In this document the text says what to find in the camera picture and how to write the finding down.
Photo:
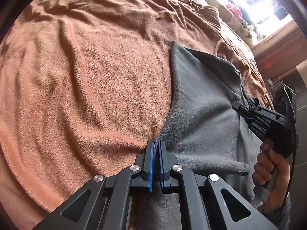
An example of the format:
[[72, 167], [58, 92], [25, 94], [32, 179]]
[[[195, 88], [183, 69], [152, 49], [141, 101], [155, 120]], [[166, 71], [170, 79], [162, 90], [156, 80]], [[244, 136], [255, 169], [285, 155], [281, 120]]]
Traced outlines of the person's right hand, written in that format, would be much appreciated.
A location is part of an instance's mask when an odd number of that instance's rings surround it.
[[264, 185], [271, 181], [273, 169], [277, 168], [278, 174], [274, 186], [270, 191], [267, 201], [260, 207], [260, 210], [269, 215], [283, 204], [287, 197], [287, 187], [290, 180], [290, 165], [283, 156], [270, 149], [268, 143], [260, 146], [261, 153], [257, 156], [254, 165], [252, 179], [255, 185]]

